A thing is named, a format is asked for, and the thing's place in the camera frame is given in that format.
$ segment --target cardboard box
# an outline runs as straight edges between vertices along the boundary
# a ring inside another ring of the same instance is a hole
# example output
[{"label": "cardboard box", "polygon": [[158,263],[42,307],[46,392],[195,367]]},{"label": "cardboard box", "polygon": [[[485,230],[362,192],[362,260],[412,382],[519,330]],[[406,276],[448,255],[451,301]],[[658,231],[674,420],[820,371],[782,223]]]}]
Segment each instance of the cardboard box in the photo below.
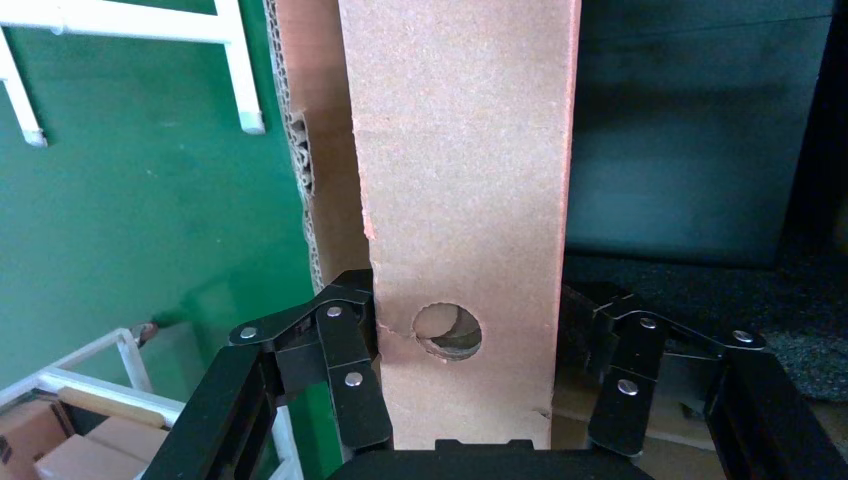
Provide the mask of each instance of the cardboard box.
[{"label": "cardboard box", "polygon": [[74,435],[35,467],[42,480],[133,480],[147,464]]},{"label": "cardboard box", "polygon": [[0,414],[0,479],[39,480],[35,462],[73,434],[62,406],[36,398]]},{"label": "cardboard box", "polygon": [[105,447],[150,463],[168,432],[121,417],[110,417],[85,437]]},{"label": "cardboard box", "polygon": [[394,445],[548,448],[579,2],[339,9]]}]

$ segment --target gray carpet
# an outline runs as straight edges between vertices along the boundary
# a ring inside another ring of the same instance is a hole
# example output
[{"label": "gray carpet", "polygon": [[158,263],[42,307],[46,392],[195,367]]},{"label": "gray carpet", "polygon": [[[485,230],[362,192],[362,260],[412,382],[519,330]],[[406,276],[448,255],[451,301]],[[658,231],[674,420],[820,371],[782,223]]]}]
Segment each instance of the gray carpet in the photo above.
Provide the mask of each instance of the gray carpet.
[{"label": "gray carpet", "polygon": [[567,255],[564,277],[616,283],[668,315],[757,331],[802,394],[848,401],[848,259],[835,252],[791,239],[770,270]]}]

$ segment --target black plastic part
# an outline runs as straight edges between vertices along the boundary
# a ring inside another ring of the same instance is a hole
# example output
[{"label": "black plastic part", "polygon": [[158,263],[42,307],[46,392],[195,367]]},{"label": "black plastic part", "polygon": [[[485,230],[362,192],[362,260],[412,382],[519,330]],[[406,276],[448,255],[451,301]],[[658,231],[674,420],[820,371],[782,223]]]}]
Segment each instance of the black plastic part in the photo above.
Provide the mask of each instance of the black plastic part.
[{"label": "black plastic part", "polygon": [[250,478],[276,408],[258,346],[224,347],[142,477]]},{"label": "black plastic part", "polygon": [[[638,393],[631,396],[619,391],[619,380],[635,383]],[[604,378],[589,420],[589,440],[625,457],[641,455],[653,396],[654,382],[624,370],[611,369]]]},{"label": "black plastic part", "polygon": [[[607,284],[586,295],[564,289],[578,305],[568,321],[588,332],[574,337],[590,350],[588,371],[603,378],[589,423],[601,448],[438,441],[435,451],[390,451],[391,423],[371,370],[370,282],[370,272],[346,272],[309,303],[233,330],[234,346],[219,351],[143,479],[251,478],[276,406],[317,382],[329,385],[347,462],[332,478],[649,479],[626,457],[641,453],[662,372],[682,402],[706,406],[728,478],[848,480],[848,467],[780,363],[756,351],[761,337],[735,345],[732,332],[672,321]],[[620,387],[621,380],[633,383]],[[634,385],[638,392],[628,395]]]},{"label": "black plastic part", "polygon": [[[329,316],[331,308],[339,309],[338,315]],[[384,447],[392,424],[355,313],[344,303],[330,302],[316,310],[315,317],[344,459]],[[359,383],[348,385],[349,374],[361,376]]]},{"label": "black plastic part", "polygon": [[707,422],[727,478],[844,480],[848,465],[774,355],[729,350]]},{"label": "black plastic part", "polygon": [[356,457],[331,480],[651,480],[627,459],[603,451],[533,450],[506,445],[436,443],[435,451],[375,451]]}]

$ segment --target green wall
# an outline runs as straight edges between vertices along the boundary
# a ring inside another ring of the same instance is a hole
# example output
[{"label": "green wall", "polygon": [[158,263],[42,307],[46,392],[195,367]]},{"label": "green wall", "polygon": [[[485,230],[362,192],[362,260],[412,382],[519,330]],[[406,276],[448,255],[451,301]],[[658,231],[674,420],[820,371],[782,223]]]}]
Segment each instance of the green wall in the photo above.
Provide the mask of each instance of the green wall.
[{"label": "green wall", "polygon": [[50,147],[0,92],[0,385],[152,317],[191,322],[208,364],[311,296],[261,1],[242,13],[264,136],[240,129],[221,46],[5,29]]}]

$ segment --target black metal linkage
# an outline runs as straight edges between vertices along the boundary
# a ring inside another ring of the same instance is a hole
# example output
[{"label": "black metal linkage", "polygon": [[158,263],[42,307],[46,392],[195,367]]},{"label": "black metal linkage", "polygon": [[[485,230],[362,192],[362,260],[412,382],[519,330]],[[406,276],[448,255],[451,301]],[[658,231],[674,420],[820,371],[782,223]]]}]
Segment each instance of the black metal linkage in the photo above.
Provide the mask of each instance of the black metal linkage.
[{"label": "black metal linkage", "polygon": [[589,438],[636,457],[642,453],[668,326],[648,315],[630,315],[620,323],[618,344],[589,421]]},{"label": "black metal linkage", "polygon": [[506,445],[436,441],[435,451],[383,450],[343,465],[331,480],[652,480],[628,459],[602,450],[533,450],[529,440]]},{"label": "black metal linkage", "polygon": [[331,302],[315,311],[315,321],[344,460],[387,447],[392,424],[355,312]]},{"label": "black metal linkage", "polygon": [[728,350],[724,361],[707,423],[728,479],[848,479],[848,465],[774,355]]},{"label": "black metal linkage", "polygon": [[258,346],[218,352],[143,480],[250,478],[276,413],[265,355]]}]

